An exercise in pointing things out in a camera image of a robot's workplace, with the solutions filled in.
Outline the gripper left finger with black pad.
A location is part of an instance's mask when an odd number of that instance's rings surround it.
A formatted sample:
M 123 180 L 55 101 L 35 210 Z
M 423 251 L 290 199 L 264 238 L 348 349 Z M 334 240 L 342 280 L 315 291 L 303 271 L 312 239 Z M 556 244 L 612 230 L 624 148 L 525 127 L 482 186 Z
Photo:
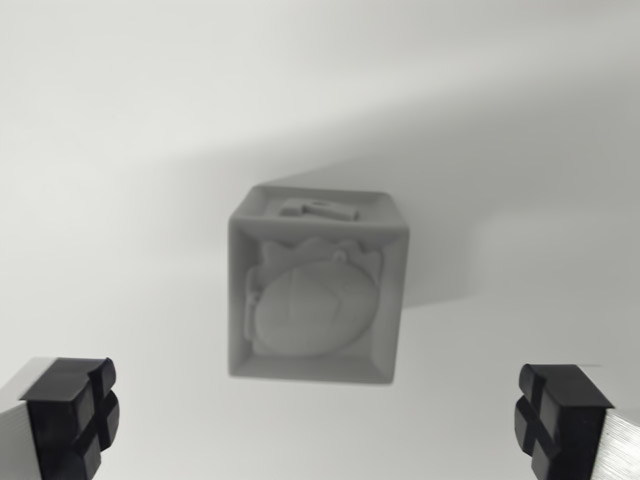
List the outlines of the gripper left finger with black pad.
M 1 387 L 1 477 L 88 480 L 116 438 L 109 358 L 35 357 Z

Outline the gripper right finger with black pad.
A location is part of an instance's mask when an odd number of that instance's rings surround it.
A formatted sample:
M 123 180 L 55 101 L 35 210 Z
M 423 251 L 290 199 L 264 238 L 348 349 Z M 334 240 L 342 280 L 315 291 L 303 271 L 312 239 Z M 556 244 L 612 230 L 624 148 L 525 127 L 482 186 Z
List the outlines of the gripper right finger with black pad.
M 514 410 L 538 479 L 637 479 L 639 384 L 598 366 L 525 364 Z

